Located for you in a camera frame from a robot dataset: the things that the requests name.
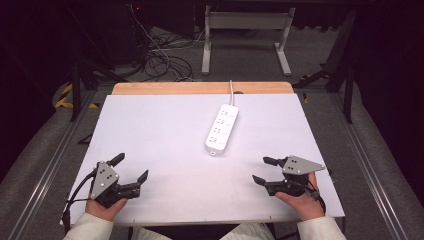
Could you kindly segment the white power strip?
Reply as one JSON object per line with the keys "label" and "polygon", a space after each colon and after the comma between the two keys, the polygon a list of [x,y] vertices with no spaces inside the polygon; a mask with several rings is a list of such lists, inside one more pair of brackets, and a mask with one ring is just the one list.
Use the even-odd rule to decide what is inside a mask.
{"label": "white power strip", "polygon": [[205,141],[205,149],[211,156],[224,153],[238,113],[236,106],[223,104],[220,107]]}

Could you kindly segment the person's left hand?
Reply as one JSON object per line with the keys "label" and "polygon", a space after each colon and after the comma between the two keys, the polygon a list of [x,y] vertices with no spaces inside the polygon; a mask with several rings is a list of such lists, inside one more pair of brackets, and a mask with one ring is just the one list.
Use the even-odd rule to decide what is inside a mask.
{"label": "person's left hand", "polygon": [[109,208],[106,208],[95,200],[88,200],[86,202],[85,212],[100,219],[112,222],[116,215],[125,207],[127,202],[128,200],[123,198]]}

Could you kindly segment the wooden table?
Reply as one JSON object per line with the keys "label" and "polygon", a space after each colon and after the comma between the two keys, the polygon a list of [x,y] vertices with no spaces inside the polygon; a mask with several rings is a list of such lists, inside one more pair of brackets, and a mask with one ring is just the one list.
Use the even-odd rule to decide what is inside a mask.
{"label": "wooden table", "polygon": [[288,82],[135,82],[118,83],[113,95],[187,95],[226,94],[231,91],[243,94],[291,94]]}

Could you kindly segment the black metal stand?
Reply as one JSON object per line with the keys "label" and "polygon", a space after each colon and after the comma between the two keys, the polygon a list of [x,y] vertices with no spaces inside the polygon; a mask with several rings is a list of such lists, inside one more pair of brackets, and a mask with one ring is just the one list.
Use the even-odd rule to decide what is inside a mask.
{"label": "black metal stand", "polygon": [[351,106],[353,97],[353,69],[348,59],[347,48],[352,28],[356,18],[356,10],[351,10],[345,18],[334,45],[329,53],[322,69],[311,76],[302,77],[298,83],[293,84],[294,88],[300,89],[317,81],[320,78],[328,76],[328,82],[325,89],[329,93],[336,93],[342,85],[345,86],[343,115],[346,121],[351,124]]}
{"label": "black metal stand", "polygon": [[112,67],[106,63],[100,63],[99,61],[89,59],[82,55],[76,57],[73,60],[71,67],[71,80],[72,94],[73,94],[73,110],[71,121],[77,120],[77,117],[82,112],[82,97],[81,97],[81,84],[88,90],[96,90],[98,86],[97,77],[94,72],[97,71],[102,74],[106,79],[116,83],[124,83],[125,79],[111,71]]}

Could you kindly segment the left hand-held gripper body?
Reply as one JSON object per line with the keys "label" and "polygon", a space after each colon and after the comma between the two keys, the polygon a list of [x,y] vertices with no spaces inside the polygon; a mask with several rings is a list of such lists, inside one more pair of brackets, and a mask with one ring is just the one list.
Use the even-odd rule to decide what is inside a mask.
{"label": "left hand-held gripper body", "polygon": [[120,185],[118,180],[119,174],[113,167],[106,162],[100,162],[91,184],[89,198],[103,207],[110,208],[121,199],[133,199],[140,196],[139,181]]}

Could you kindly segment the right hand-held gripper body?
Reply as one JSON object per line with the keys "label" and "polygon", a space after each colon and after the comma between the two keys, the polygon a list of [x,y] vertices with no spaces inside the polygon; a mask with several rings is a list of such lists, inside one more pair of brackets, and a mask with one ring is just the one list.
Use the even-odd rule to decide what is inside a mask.
{"label": "right hand-held gripper body", "polygon": [[270,196],[277,192],[284,192],[288,195],[299,197],[307,191],[313,191],[308,186],[309,174],[325,170],[326,167],[298,156],[286,157],[286,163],[282,169],[284,179],[277,182],[267,182],[265,189]]}

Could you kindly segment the yellow black hazard tape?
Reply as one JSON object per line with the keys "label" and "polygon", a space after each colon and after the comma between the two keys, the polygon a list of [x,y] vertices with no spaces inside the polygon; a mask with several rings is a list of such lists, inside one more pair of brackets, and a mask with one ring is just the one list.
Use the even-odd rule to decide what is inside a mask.
{"label": "yellow black hazard tape", "polygon": [[71,93],[71,90],[73,88],[73,85],[71,83],[68,83],[66,87],[63,89],[61,96],[59,97],[59,100],[56,102],[55,107],[56,108],[72,108],[73,103],[68,101],[68,95]]}

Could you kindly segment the white board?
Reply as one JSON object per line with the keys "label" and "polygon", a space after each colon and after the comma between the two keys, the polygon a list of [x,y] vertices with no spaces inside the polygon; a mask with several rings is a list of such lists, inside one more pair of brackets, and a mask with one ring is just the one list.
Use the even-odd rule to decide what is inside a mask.
{"label": "white board", "polygon": [[[239,113],[224,153],[211,156],[205,141],[223,104]],[[115,219],[126,226],[291,221],[292,208],[252,175],[282,180],[265,156],[323,161],[295,94],[110,95],[73,184],[73,218],[85,208],[90,186],[83,178],[119,153],[120,183],[149,171],[140,196]]]}

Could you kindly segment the person's right hand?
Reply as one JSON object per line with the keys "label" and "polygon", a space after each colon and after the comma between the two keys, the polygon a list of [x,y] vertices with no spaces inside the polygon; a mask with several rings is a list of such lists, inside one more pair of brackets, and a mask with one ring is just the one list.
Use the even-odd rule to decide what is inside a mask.
{"label": "person's right hand", "polygon": [[320,202],[307,193],[299,197],[294,197],[284,192],[277,192],[275,197],[292,207],[301,221],[308,221],[325,216]]}

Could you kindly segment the white metal stand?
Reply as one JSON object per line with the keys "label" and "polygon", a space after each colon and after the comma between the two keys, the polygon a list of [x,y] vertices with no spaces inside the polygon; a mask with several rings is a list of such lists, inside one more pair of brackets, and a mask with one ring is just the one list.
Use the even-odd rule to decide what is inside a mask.
{"label": "white metal stand", "polygon": [[295,16],[295,8],[290,8],[283,13],[259,13],[259,12],[218,12],[212,11],[212,6],[205,7],[204,47],[201,73],[208,75],[211,62],[212,29],[258,29],[258,30],[281,30],[281,40],[274,44],[281,69],[285,76],[291,76],[292,72],[285,55],[285,44],[290,32],[292,21]]}

